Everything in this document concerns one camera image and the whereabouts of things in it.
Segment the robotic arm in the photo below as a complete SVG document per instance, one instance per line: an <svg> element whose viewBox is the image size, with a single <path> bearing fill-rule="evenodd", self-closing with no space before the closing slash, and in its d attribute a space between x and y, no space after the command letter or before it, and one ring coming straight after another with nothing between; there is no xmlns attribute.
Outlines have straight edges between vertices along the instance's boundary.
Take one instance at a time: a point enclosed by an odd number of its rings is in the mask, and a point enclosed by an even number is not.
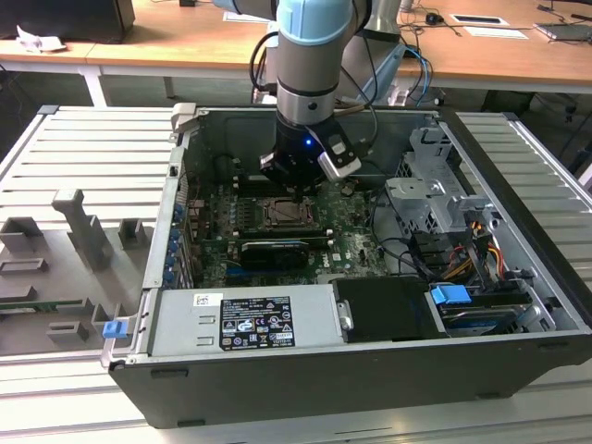
<svg viewBox="0 0 592 444"><path fill-rule="evenodd" d="M276 144L271 154L261 157L261 171L299 197L326 178L339 180L357 170L360 142L350 141L334 114L343 53L358 32L396 45L401 0L214 3L278 24Z"/></svg>

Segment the white paper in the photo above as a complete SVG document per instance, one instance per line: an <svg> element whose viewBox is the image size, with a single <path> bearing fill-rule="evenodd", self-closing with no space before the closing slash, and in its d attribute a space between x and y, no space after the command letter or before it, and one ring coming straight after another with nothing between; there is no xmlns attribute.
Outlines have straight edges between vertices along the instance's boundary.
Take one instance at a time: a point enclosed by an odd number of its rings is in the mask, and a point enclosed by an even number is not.
<svg viewBox="0 0 592 444"><path fill-rule="evenodd" d="M247 16L246 14L237 14L235 12L227 11L224 13L224 21L243 21L249 23L267 23L269 20L264 18Z"/></svg>
<svg viewBox="0 0 592 444"><path fill-rule="evenodd" d="M465 31L474 37L500 37L502 39L528 39L517 30L502 30L492 28L463 27Z"/></svg>
<svg viewBox="0 0 592 444"><path fill-rule="evenodd" d="M40 54L41 52L66 49L66 46L55 36L39 37L38 35L24 31L20 26L17 26L17 31L17 42L32 53Z"/></svg>
<svg viewBox="0 0 592 444"><path fill-rule="evenodd" d="M193 295L194 307L219 306L224 293L196 293Z"/></svg>

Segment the black cable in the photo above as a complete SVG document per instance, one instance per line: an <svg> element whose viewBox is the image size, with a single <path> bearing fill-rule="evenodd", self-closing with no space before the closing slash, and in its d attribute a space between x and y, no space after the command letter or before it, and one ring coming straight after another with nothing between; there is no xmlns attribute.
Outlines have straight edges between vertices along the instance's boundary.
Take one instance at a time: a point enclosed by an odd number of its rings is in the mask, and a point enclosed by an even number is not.
<svg viewBox="0 0 592 444"><path fill-rule="evenodd" d="M264 91L265 87L259 85L257 83L257 79L255 78L255 74L253 72L255 58L257 57L257 54L259 54L259 50L261 49L261 46L263 46L265 44L265 42L267 42L269 39L271 39L272 37L276 37L277 35L278 35L277 31L269 32L268 34L264 35L261 38L261 40L259 40L259 42L257 42L257 44L255 45L255 47L253 49L253 53L251 54L251 59L249 60L249 77L251 78L251 84L259 91Z"/></svg>
<svg viewBox="0 0 592 444"><path fill-rule="evenodd" d="M349 81L351 83L353 83L353 85L358 90L358 93L360 93L360 95L366 101L366 103L369 104L367 106L368 106L368 109L370 110L370 113L372 113L372 119L374 120L374 130L372 133L372 137L370 138L369 144L370 144L370 146L373 146L374 143L376 142L376 139L378 138L378 116L376 115L376 110L372 106L372 101L368 99L368 97L366 96L366 94L364 93L364 91L362 90L360 85L358 85L358 83L353 79L352 75L348 72L348 70L344 67L341 67L341 72L343 73L343 75L345 77L347 77L349 79Z"/></svg>
<svg viewBox="0 0 592 444"><path fill-rule="evenodd" d="M437 7L425 7L423 5L420 5L419 3L416 5L417 7L421 7L425 12L429 12L429 11L436 11L436 14L438 14L439 16L441 16L440 11Z"/></svg>
<svg viewBox="0 0 592 444"><path fill-rule="evenodd" d="M587 114L587 116L584 118L584 120L582 120L582 123L580 123L580 125L575 129L575 131L572 133L572 135L567 140L567 142L562 146L561 151L559 152L559 155L557 156L557 158L559 160L561 160L561 158L565 154L565 151L567 150L567 148L570 146L570 144L574 140L574 137L580 132L580 130L584 127L584 125L586 124L586 122L588 121L588 119L590 117L592 117L592 110L590 110L590 112Z"/></svg>
<svg viewBox="0 0 592 444"><path fill-rule="evenodd" d="M372 59L372 52L370 51L370 44L368 43L368 39L366 36L362 34L362 39L364 40L364 44L366 46L366 51L368 52L368 59L370 60L370 68L372 68L372 80L374 82L374 93L372 94L372 99L366 106L372 105L376 98L378 97L378 78L376 76L376 67L374 66L374 60Z"/></svg>
<svg viewBox="0 0 592 444"><path fill-rule="evenodd" d="M383 244L384 242L387 242L387 241L400 241L402 243L405 243L404 242L404 238L386 238L384 240L380 240L378 238L378 236L376 235L375 228L374 228L375 216L376 216L376 209L378 208L378 202L380 201L380 199L382 198L382 196L383 196L383 194L385 192L386 191L383 188L381 190L381 192L378 194L378 196L376 197L376 200L375 200L374 205L372 207L372 212L370 213L370 221L369 221L370 233L371 233L373 239L375 240L375 242L378 244L378 246L382 249L382 251L385 254L389 255L390 257L392 257L394 259L397 259L398 261L403 262L404 264L410 266L413 270L419 272L419 269L417 268L417 266L412 261L409 261L407 259L404 259L402 257L402 254L396 254L396 253L392 252L387 247L385 247L385 245Z"/></svg>
<svg viewBox="0 0 592 444"><path fill-rule="evenodd" d="M428 8L426 8L425 6L422 5L418 5L418 7L421 7L426 13L429 13ZM437 10L434 7L430 7L429 9L431 9L432 11L436 11L436 14L438 14L439 16L441 16L440 11ZM463 37L462 34L460 34L458 31L456 31L454 28L452 28L452 26L442 17L442 24L444 26L446 26L447 28L450 28L452 30L452 32L454 32L456 34L457 37Z"/></svg>
<svg viewBox="0 0 592 444"><path fill-rule="evenodd" d="M378 166L378 164L374 160L364 158L364 159L360 159L360 162L362 162L363 164L371 165L372 167L376 168L376 170L380 171L380 174L382 174L385 178L388 178L389 176L391 176L384 169L382 169L380 166Z"/></svg>
<svg viewBox="0 0 592 444"><path fill-rule="evenodd" d="M421 47L419 45L419 34L421 32L418 32L418 30L416 28L411 28L411 32L412 32L413 36L415 37L415 46L417 48L416 52L421 57L421 59L419 60L420 65L421 65L421 69L419 71L419 77L417 78L417 81L413 84L413 87L411 88L411 90L407 94L407 97L409 99L413 100L414 102L416 102L417 104L419 104L422 100L424 100L427 92L429 91L430 85L432 84L432 80L434 79L434 67L432 66L432 62L430 62L421 53ZM413 93L415 93L415 90L417 90L417 87L419 86L419 84L422 81L422 78L424 77L424 66L423 66L423 63L421 63L422 60L425 62L425 64L427 66L429 66L429 70L425 71L425 75L428 77L428 81L427 81L427 85L425 87L425 92L423 92L422 95L418 99L413 99L412 95L413 95Z"/></svg>
<svg viewBox="0 0 592 444"><path fill-rule="evenodd" d="M565 23L565 17L562 16L561 14L557 14L556 12L554 12L553 6L548 7L548 6L538 5L536 7L536 9L538 9L539 11L546 12L546 13L550 14L551 16L555 16L555 17L559 18L559 21L561 23Z"/></svg>
<svg viewBox="0 0 592 444"><path fill-rule="evenodd" d="M267 61L267 48L264 48L263 52L261 53L261 57L259 57L259 63L257 64L257 72L255 73L255 80L258 82L259 79L263 77L264 69L265 69L265 62ZM251 87L251 103L253 103L253 98L255 96L255 86Z"/></svg>
<svg viewBox="0 0 592 444"><path fill-rule="evenodd" d="M355 26L358 26L360 13L358 12L358 6L355 4L355 0L351 0L351 5L353 6L353 12L355 12Z"/></svg>
<svg viewBox="0 0 592 444"><path fill-rule="evenodd" d="M278 20L278 0L271 0L269 2L269 7L271 8L271 17L273 20Z"/></svg>
<svg viewBox="0 0 592 444"><path fill-rule="evenodd" d="M407 250L407 251L405 251L405 252L401 253L401 257L403 257L405 254L409 254L409 256L410 256L410 257L412 258L412 260L413 260L413 257L412 257L412 255L411 255L411 252L410 252L409 250ZM399 261L399 273L398 273L398 274L399 274L399 275L401 274L401 261Z"/></svg>
<svg viewBox="0 0 592 444"><path fill-rule="evenodd" d="M432 84L432 79L434 79L434 67L432 66L432 62L430 62L427 58L423 57L425 63L428 65L429 69L428 69L428 74L429 74L429 79L427 81L427 86L425 87L425 92L422 93L422 95L419 97L419 99L417 99L417 103L420 103L422 100L424 100L424 97L426 97L427 92L429 91L429 87Z"/></svg>

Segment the white sticker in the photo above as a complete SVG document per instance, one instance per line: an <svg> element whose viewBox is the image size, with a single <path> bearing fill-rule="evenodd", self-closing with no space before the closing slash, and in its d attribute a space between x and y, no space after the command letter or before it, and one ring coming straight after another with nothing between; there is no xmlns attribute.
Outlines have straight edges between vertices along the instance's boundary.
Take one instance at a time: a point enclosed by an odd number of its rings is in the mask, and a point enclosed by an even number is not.
<svg viewBox="0 0 592 444"><path fill-rule="evenodd" d="M199 293L193 295L194 307L215 307L220 305L224 293Z"/></svg>
<svg viewBox="0 0 592 444"><path fill-rule="evenodd" d="M292 333L276 333L276 339L292 339Z"/></svg>

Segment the circuit board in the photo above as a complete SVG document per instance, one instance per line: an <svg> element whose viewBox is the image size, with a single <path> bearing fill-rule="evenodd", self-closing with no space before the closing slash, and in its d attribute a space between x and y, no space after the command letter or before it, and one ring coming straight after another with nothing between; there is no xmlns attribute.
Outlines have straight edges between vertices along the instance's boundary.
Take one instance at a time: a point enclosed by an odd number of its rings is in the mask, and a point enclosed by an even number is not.
<svg viewBox="0 0 592 444"><path fill-rule="evenodd" d="M301 203L285 196L240 197L228 185L203 190L200 199L202 208L190 215L201 288L323 284L334 278L388 274L367 226L369 195L353 185L326 183ZM306 266L242 269L239 249L244 238L284 241L295 234L298 241L314 246Z"/></svg>

